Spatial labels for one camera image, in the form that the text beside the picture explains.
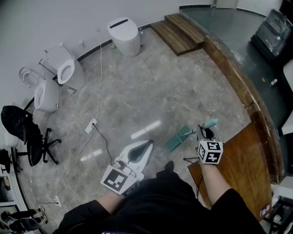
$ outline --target green handle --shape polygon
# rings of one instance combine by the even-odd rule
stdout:
[[[204,124],[204,129],[211,128],[211,127],[217,125],[218,122],[219,122],[218,119],[212,119],[209,122]]]

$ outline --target fiducial marker cube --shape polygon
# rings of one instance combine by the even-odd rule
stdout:
[[[205,164],[219,164],[223,154],[223,143],[217,141],[200,141],[197,154]]]
[[[108,165],[101,184],[123,198],[131,194],[139,186],[138,179],[111,165]]]

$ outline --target electrical outlet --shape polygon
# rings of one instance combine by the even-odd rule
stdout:
[[[61,201],[60,198],[58,196],[55,196],[55,202],[57,202],[56,206],[61,207]]]
[[[96,119],[92,119],[90,121],[90,123],[88,124],[88,126],[86,128],[86,133],[87,134],[89,134],[92,131],[92,129],[94,128],[94,126],[92,125],[93,123],[96,125],[96,123],[97,123]]]

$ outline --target wooden step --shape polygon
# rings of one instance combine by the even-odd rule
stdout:
[[[197,46],[178,29],[162,20],[151,24],[151,28],[179,56],[197,50]]]
[[[191,21],[180,14],[165,16],[165,20],[193,41],[198,48],[203,48],[205,36]]]

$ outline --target black office chair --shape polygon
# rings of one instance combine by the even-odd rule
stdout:
[[[8,151],[5,149],[0,149],[0,164],[5,166],[4,169],[1,167],[2,174],[5,170],[9,174],[11,161],[10,161],[10,157],[8,155]]]
[[[27,155],[31,166],[35,166],[43,156],[43,162],[47,163],[46,153],[57,165],[49,147],[54,143],[61,143],[60,139],[48,142],[50,128],[47,128],[45,137],[41,134],[37,124],[33,123],[33,115],[16,106],[4,106],[1,112],[1,120],[7,131],[27,145],[27,152],[16,152],[16,162],[20,156]]]

